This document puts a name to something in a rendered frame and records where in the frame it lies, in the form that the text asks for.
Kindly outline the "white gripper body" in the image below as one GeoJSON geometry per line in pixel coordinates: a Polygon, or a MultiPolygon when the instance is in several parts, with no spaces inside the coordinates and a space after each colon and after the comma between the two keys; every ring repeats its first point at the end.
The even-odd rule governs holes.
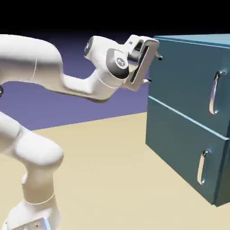
{"type": "Polygon", "coordinates": [[[147,36],[131,36],[126,41],[128,48],[129,76],[125,87],[138,91],[145,82],[144,78],[157,53],[159,41],[147,36]]]}

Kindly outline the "teal cabinet door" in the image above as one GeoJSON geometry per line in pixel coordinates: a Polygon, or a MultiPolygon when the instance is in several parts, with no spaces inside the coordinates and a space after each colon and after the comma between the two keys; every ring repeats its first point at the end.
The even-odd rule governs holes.
{"type": "Polygon", "coordinates": [[[230,37],[220,35],[158,36],[150,67],[149,95],[218,134],[230,138],[230,37]],[[217,71],[215,115],[209,100],[217,71]]]}
{"type": "Polygon", "coordinates": [[[148,97],[146,144],[210,204],[230,203],[230,139],[148,97]],[[197,182],[200,155],[203,178],[197,182]]]}

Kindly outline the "teal painted cabinet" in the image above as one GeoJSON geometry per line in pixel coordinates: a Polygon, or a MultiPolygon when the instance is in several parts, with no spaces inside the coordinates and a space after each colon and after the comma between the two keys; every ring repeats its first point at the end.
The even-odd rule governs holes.
{"type": "Polygon", "coordinates": [[[146,144],[210,204],[230,203],[230,34],[156,39],[146,144]]]}

